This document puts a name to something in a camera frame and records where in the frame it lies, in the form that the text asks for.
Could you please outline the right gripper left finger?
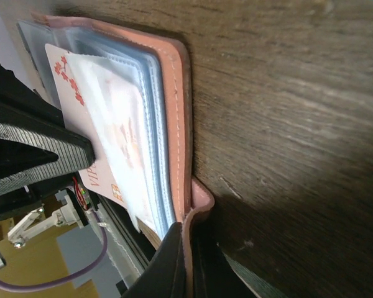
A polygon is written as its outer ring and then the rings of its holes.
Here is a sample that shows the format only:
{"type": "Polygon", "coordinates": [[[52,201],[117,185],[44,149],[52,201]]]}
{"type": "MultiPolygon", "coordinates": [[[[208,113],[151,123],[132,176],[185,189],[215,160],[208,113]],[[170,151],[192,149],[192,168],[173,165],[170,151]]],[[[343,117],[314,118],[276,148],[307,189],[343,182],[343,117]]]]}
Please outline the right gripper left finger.
{"type": "Polygon", "coordinates": [[[185,297],[185,259],[182,225],[173,224],[147,269],[122,295],[123,297],[185,297]]]}

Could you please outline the pink leather card holder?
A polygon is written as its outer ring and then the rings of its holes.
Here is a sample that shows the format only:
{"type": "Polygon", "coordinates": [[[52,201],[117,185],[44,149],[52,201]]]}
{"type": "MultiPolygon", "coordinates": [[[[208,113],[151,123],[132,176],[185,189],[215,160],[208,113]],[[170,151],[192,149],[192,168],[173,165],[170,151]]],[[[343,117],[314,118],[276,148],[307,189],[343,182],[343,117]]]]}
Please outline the pink leather card holder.
{"type": "Polygon", "coordinates": [[[44,86],[60,109],[46,44],[116,61],[118,73],[137,86],[142,98],[138,144],[155,220],[153,231],[162,242],[173,224],[182,225],[185,297],[192,297],[191,226],[211,211],[214,200],[191,174],[190,64],[184,44],[84,17],[37,15],[32,22],[21,20],[17,26],[44,86]]]}

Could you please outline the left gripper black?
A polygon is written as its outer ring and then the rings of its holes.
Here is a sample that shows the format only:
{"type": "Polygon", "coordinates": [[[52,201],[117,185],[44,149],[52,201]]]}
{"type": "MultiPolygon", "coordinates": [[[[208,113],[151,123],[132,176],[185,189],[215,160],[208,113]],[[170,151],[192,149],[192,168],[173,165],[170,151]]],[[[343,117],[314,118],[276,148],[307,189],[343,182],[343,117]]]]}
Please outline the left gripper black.
{"type": "Polygon", "coordinates": [[[91,142],[65,128],[60,110],[0,64],[0,221],[41,206],[38,182],[94,161],[91,142]]]}

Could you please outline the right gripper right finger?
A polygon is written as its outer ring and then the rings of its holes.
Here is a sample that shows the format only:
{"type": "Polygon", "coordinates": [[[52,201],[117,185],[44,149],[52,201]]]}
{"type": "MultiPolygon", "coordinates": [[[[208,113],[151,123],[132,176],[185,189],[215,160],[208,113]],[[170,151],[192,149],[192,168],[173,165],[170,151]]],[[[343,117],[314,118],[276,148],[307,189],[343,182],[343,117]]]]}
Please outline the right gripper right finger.
{"type": "Polygon", "coordinates": [[[285,297],[286,295],[226,256],[207,226],[193,231],[194,297],[285,297]]]}

